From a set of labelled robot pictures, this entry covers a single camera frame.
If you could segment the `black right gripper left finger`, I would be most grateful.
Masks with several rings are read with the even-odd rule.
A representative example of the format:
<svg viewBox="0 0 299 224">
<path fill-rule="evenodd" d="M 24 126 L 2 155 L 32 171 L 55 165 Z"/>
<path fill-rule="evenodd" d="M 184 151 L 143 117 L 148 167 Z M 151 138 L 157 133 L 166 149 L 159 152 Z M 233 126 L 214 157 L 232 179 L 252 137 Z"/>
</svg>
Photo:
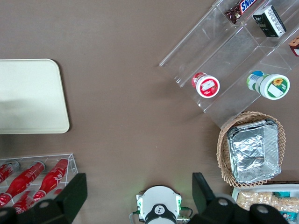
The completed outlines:
<svg viewBox="0 0 299 224">
<path fill-rule="evenodd" d="M 71 224 L 87 199 L 85 173 L 76 174 L 54 198 L 36 203 L 24 213 L 17 214 L 13 207 L 0 209 L 2 224 Z"/>
</svg>

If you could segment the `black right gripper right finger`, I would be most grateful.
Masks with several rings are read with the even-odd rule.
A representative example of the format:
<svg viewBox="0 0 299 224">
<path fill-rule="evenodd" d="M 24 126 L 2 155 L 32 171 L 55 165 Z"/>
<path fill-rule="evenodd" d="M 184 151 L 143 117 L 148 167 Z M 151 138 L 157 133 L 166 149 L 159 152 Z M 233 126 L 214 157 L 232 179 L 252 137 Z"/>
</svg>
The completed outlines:
<svg viewBox="0 0 299 224">
<path fill-rule="evenodd" d="M 280 212 L 265 204 L 241 208 L 224 196 L 215 196 L 201 172 L 192 174 L 192 197 L 198 214 L 190 224 L 286 224 Z"/>
</svg>

